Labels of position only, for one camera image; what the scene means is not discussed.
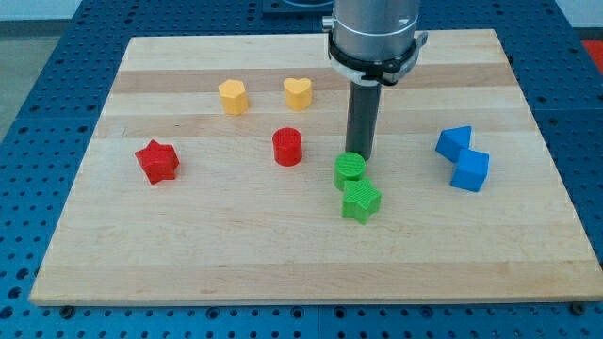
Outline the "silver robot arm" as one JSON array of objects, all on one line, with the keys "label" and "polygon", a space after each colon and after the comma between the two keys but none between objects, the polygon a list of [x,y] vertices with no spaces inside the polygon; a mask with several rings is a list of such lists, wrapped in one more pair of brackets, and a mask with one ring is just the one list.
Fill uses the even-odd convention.
[{"label": "silver robot arm", "polygon": [[411,48],[419,8],[419,0],[334,0],[322,25],[344,55],[383,61]]}]

